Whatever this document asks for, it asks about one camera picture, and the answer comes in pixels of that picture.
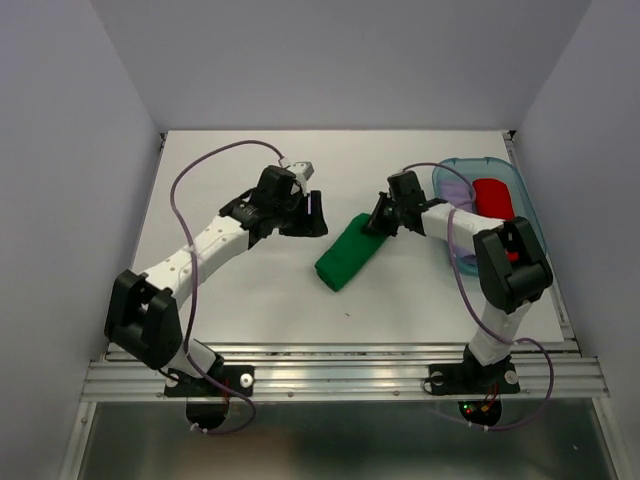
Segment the green t shirt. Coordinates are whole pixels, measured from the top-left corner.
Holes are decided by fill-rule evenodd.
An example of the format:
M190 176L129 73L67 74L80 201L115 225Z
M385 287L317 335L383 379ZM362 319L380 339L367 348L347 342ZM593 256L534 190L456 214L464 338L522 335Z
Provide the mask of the green t shirt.
M315 262L319 279L333 292L341 291L374 257L386 241L385 235L367 233L371 215L354 217L335 242Z

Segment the translucent blue plastic bin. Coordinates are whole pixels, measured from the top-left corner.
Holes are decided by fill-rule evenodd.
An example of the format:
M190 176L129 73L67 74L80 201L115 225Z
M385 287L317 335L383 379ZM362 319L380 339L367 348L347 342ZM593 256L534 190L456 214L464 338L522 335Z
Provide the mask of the translucent blue plastic bin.
M543 252L547 251L544 235L524 182L516 168L511 163L495 157L479 157L448 158L442 160L440 164L455 170L471 183L480 178L493 178L505 183L510 192L515 217L523 217L530 222ZM438 181L459 180L464 182L455 173L440 167L435 168L432 171L431 179L435 196L438 198L441 198L439 187L437 186Z

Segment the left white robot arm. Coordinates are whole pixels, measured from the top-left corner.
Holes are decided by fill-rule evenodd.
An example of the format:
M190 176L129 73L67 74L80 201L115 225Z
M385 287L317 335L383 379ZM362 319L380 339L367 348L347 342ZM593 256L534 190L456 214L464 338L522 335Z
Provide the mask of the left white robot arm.
M321 193L309 190L309 162L266 167L255 187L231 200L181 249L140 274L125 270L112 288L105 324L108 340L152 370L185 374L199 393L222 382L223 358L193 337L182 322L185 303L218 269L273 232L317 238L327 234Z

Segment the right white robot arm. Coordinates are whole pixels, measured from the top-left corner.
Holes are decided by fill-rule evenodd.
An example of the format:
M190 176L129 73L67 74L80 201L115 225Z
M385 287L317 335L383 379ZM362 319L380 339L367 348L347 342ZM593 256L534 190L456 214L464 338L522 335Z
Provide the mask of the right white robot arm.
M461 362L429 366L425 380L428 392L482 393L500 383L516 390L511 350L517 345L541 345L517 333L525 315L553 283L530 222L519 216L509 220L484 217L466 210L464 203L428 199L412 170L389 176L387 183L388 189L380 193L363 233L387 238L405 228L446 241L450 251L461 248L471 253L485 299L482 312L476 312L466 291L459 291L477 330Z

